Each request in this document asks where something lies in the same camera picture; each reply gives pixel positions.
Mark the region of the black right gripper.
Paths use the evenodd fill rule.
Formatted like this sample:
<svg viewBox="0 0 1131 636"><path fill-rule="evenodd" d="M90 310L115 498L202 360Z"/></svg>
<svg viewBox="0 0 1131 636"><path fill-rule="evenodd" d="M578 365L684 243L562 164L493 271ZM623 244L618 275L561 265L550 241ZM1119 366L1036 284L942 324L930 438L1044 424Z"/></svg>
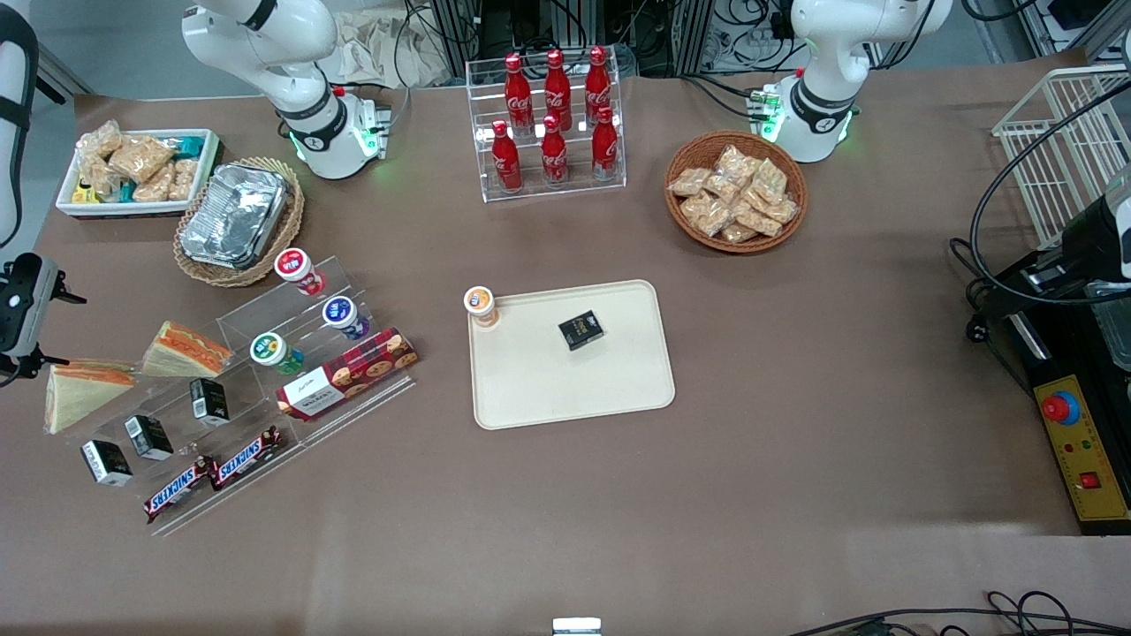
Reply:
<svg viewBox="0 0 1131 636"><path fill-rule="evenodd" d="M74 294L64 284L64 281L54 283L54 299L69 306L86 306L87 299ZM49 356L42 352L35 352L34 356L11 356L1 354L1 383L0 386L9 386L16 380L34 379L38 375L38 367L43 366L70 366L68 359Z"/></svg>

